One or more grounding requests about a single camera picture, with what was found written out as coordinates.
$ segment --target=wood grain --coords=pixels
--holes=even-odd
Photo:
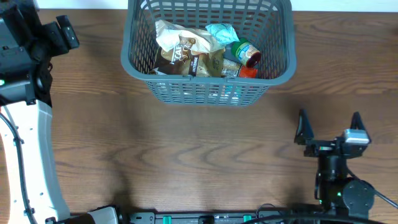
[[[295,12],[298,68],[247,108],[165,105],[120,64],[126,11],[68,14],[81,42],[53,59],[53,149],[72,212],[109,203],[128,210],[247,210],[316,203],[316,159],[293,144],[300,108],[330,139],[360,111],[373,143],[349,161],[360,178],[398,200],[397,14]],[[0,223],[9,188],[0,154]],[[376,199],[374,220],[396,223]]]

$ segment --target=white background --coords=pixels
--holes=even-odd
[[[36,0],[41,9],[127,9],[128,0]],[[290,0],[295,11],[398,12],[398,0]]]

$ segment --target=blue wrapper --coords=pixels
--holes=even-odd
[[[227,45],[239,41],[231,24],[209,24],[206,30],[221,44]]]

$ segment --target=food item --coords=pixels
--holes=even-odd
[[[178,44],[184,44],[187,39],[192,46],[189,49],[200,53],[211,53],[225,48],[208,31],[185,28],[167,21],[155,23],[156,42],[166,52],[173,50]]]
[[[245,38],[240,38],[239,42],[235,42],[231,52],[247,68],[256,66],[261,59],[260,51]]]
[[[204,54],[190,50],[191,45],[192,40],[187,40],[169,51],[159,47],[155,58],[155,69],[150,74],[220,77],[225,49]]]
[[[221,71],[222,77],[230,78],[255,78],[257,75],[257,69],[247,68],[238,62],[234,62],[224,58],[223,70]]]
[[[206,26],[206,30],[211,33],[221,45],[239,41],[235,29],[231,24],[209,24]]]

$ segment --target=blue-gray basket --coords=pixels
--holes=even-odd
[[[262,53],[257,78],[205,78],[148,75],[159,47],[155,21],[204,29],[211,23],[232,24]],[[225,55],[237,61],[230,50]],[[253,104],[269,86],[289,80],[296,69],[292,6],[289,0],[129,0],[121,62],[131,76],[144,80],[165,103]]]

